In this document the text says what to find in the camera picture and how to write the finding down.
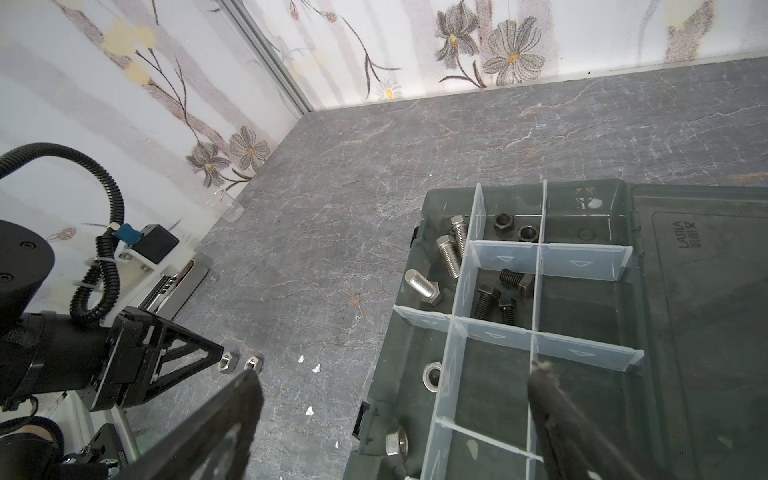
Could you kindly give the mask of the clear plastic cup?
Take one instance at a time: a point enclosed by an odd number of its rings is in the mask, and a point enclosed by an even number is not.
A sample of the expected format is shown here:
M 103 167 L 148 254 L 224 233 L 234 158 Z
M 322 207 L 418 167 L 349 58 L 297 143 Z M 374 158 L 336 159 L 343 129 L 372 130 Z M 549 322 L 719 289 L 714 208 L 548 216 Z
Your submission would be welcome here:
M 206 206 L 230 223 L 238 221 L 244 213 L 244 207 L 225 189 L 215 191 L 206 201 Z

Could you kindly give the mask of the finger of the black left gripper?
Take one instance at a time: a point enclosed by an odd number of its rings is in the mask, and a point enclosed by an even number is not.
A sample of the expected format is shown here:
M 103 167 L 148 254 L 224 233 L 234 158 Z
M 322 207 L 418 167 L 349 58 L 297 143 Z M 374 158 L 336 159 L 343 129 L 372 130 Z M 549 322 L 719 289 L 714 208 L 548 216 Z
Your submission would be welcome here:
M 222 345 L 185 327 L 154 317 L 140 370 L 140 401 L 148 402 L 191 376 L 217 364 Z

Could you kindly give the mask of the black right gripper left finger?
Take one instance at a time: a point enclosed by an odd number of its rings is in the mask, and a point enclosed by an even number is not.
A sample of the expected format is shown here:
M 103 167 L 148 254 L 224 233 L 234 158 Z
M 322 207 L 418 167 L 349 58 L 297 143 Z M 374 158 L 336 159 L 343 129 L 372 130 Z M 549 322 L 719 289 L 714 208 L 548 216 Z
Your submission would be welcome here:
M 240 373 L 118 479 L 242 479 L 264 405 L 259 376 Z

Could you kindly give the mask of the green plastic organizer box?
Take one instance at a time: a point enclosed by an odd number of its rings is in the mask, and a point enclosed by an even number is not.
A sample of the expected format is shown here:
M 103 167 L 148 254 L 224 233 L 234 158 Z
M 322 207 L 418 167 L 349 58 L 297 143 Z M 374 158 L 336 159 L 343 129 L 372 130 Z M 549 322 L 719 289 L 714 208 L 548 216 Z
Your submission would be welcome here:
M 514 216 L 499 234 L 496 214 Z M 454 280 L 436 239 L 468 224 Z M 523 225 L 539 229 L 522 242 Z M 347 479 L 544 479 L 530 413 L 532 363 L 657 475 L 767 475 L 767 192 L 620 180 L 428 192 L 404 281 L 353 430 Z M 517 326 L 471 318 L 476 289 L 502 269 L 536 277 Z M 424 367 L 442 363 L 436 394 Z M 404 464 L 385 456 L 402 425 Z

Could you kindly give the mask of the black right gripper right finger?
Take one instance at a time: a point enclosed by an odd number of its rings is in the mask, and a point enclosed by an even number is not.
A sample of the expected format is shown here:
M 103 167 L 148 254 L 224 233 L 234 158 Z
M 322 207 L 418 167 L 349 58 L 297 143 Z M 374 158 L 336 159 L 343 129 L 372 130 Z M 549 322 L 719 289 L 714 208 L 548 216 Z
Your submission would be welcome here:
M 560 387 L 549 362 L 532 363 L 527 396 L 550 479 L 643 479 L 630 452 L 601 431 Z

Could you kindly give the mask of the silver hex nut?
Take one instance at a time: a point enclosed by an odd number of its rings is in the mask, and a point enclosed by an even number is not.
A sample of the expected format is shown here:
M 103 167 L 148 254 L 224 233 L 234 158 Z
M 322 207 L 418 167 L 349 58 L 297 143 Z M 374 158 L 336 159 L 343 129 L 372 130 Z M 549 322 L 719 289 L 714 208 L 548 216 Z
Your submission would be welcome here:
M 259 374 L 263 370 L 263 365 L 264 360 L 260 356 L 251 356 L 246 360 L 244 369 Z
M 404 464 L 409 456 L 410 443 L 406 429 L 400 425 L 385 436 L 385 456 L 393 464 Z
M 238 361 L 238 354 L 226 351 L 217 363 L 217 370 L 222 374 L 232 374 L 236 370 Z
M 422 383 L 431 393 L 436 394 L 439 389 L 440 377 L 442 375 L 442 363 L 428 363 L 422 372 Z

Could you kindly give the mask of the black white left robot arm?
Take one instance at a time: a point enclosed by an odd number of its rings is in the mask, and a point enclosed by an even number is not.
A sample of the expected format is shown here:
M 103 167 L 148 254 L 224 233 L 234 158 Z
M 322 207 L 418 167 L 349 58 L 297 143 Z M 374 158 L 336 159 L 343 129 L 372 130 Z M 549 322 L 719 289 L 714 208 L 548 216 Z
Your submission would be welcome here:
M 179 244 L 160 225 L 135 230 L 125 222 L 121 191 L 95 160 L 67 146 L 30 143 L 1 158 L 8 176 L 41 157 L 69 160 L 103 186 L 110 219 L 95 240 L 96 254 L 65 314 L 28 306 L 50 274 L 49 242 L 20 225 L 1 225 L 1 406 L 13 410 L 42 393 L 75 391 L 92 411 L 141 405 L 218 362 L 220 345 L 122 299 L 124 245 L 148 268 Z

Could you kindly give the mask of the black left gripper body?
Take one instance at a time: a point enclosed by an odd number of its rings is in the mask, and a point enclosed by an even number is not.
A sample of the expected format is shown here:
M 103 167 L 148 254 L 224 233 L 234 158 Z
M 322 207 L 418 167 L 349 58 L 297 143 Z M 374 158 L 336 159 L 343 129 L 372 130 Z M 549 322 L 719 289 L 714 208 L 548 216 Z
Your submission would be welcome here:
M 161 373 L 173 342 L 172 323 L 128 307 L 117 315 L 107 336 L 102 368 L 89 385 L 89 410 L 142 405 L 174 385 Z

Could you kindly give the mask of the silver hex bolt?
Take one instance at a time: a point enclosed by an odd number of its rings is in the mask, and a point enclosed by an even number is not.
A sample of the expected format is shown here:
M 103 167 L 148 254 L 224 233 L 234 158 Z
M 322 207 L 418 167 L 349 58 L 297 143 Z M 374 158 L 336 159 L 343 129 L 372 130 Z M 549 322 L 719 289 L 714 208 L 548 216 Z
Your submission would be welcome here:
M 428 280 L 416 269 L 408 269 L 404 274 L 404 281 L 414 291 L 416 291 L 423 303 L 437 305 L 442 298 L 442 291 L 439 284 Z
M 455 239 L 450 235 L 439 236 L 436 239 L 436 246 L 451 277 L 457 280 L 460 277 L 461 266 L 456 253 Z
M 451 228 L 454 233 L 456 245 L 458 249 L 458 255 L 461 259 L 464 258 L 466 252 L 466 242 L 468 235 L 468 224 L 464 215 L 452 216 L 450 219 Z

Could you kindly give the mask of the black hex nut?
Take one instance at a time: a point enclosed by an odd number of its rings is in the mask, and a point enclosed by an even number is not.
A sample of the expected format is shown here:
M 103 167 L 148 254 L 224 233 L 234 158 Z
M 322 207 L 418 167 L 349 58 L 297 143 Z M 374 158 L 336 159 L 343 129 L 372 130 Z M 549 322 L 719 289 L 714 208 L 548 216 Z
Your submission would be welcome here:
M 494 229 L 499 234 L 507 234 L 514 229 L 514 220 L 514 216 L 507 212 L 498 213 L 493 218 Z
M 535 225 L 523 225 L 518 230 L 518 238 L 522 242 L 536 243 L 539 240 L 539 229 Z

